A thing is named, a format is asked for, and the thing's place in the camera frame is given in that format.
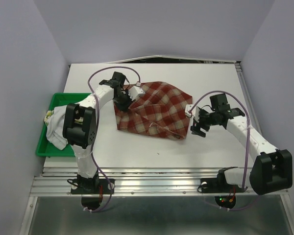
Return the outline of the white skirt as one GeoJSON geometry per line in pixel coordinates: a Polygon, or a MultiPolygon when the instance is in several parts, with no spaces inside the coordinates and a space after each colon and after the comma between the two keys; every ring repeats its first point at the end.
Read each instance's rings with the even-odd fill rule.
{"type": "Polygon", "coordinates": [[[47,126],[46,138],[59,150],[63,150],[68,144],[67,139],[63,137],[66,107],[67,106],[55,107],[53,109],[53,123],[47,126]]]}

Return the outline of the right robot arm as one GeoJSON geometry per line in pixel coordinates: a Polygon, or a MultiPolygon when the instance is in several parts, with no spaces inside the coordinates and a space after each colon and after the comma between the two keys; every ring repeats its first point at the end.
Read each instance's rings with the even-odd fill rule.
{"type": "Polygon", "coordinates": [[[201,193],[244,192],[252,189],[264,195],[293,185],[293,159],[288,150],[281,150],[267,141],[252,125],[244,106],[231,108],[228,92],[212,91],[211,112],[197,104],[187,105],[185,115],[193,119],[191,133],[205,137],[212,126],[222,126],[245,148],[243,168],[225,167],[214,178],[202,178],[201,193]]]}

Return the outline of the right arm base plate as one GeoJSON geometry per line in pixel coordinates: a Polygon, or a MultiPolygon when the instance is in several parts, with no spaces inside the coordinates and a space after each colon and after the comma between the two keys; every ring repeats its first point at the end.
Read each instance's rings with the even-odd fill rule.
{"type": "Polygon", "coordinates": [[[197,191],[200,193],[242,193],[243,189],[237,185],[230,185],[226,182],[220,182],[217,178],[201,178],[197,191]]]}

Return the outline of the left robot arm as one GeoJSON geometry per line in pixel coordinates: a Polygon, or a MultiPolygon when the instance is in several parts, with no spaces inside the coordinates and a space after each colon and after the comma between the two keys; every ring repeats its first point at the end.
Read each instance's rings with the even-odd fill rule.
{"type": "Polygon", "coordinates": [[[63,137],[68,141],[78,167],[77,177],[69,179],[72,194],[98,193],[98,167],[92,154],[98,132],[101,108],[113,101],[117,109],[127,111],[129,106],[143,94],[141,88],[124,88],[126,76],[114,72],[109,80],[102,80],[98,87],[79,103],[67,105],[63,124],[63,137]]]}

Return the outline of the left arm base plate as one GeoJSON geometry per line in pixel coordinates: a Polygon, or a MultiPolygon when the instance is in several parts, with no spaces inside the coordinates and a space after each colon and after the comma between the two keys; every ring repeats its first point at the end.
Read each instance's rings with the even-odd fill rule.
{"type": "Polygon", "coordinates": [[[114,189],[110,189],[110,185],[105,179],[68,179],[67,182],[71,186],[71,194],[110,194],[114,193],[114,189]]]}

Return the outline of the red plaid skirt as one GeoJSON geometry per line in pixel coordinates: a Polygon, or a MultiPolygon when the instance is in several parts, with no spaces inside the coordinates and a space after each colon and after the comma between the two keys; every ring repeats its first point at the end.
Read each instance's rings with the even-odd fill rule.
{"type": "Polygon", "coordinates": [[[145,94],[128,110],[114,107],[117,129],[174,141],[186,139],[190,120],[185,108],[193,103],[193,97],[162,81],[142,83],[141,88],[145,94]]]}

